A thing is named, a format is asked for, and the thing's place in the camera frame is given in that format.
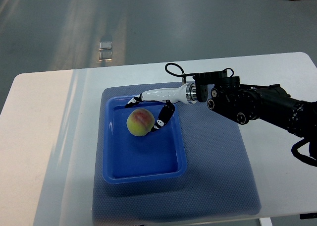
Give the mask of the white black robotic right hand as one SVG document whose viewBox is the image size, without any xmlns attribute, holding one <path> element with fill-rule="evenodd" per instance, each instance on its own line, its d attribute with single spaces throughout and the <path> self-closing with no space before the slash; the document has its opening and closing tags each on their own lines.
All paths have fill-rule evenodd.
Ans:
<svg viewBox="0 0 317 226">
<path fill-rule="evenodd" d="M 161 88 L 145 91 L 130 99 L 125 108 L 133 107 L 140 102 L 161 102 L 165 103 L 161 109 L 151 132 L 155 132 L 170 121 L 175 112 L 175 103 L 182 102 L 184 104 L 196 103 L 196 86 L 193 83 L 185 83 L 178 88 Z"/>
</svg>

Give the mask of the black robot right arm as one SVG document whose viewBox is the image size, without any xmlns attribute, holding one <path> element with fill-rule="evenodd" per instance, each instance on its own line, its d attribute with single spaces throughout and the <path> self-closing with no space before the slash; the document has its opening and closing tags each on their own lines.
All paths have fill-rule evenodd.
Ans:
<svg viewBox="0 0 317 226">
<path fill-rule="evenodd" d="M 261 119 L 301 138 L 291 152 L 303 163 L 317 165 L 317 104 L 291 98 L 280 86 L 241 84 L 228 69 L 191 73 L 195 86 L 191 100 L 207 103 L 210 110 L 240 125 Z"/>
</svg>

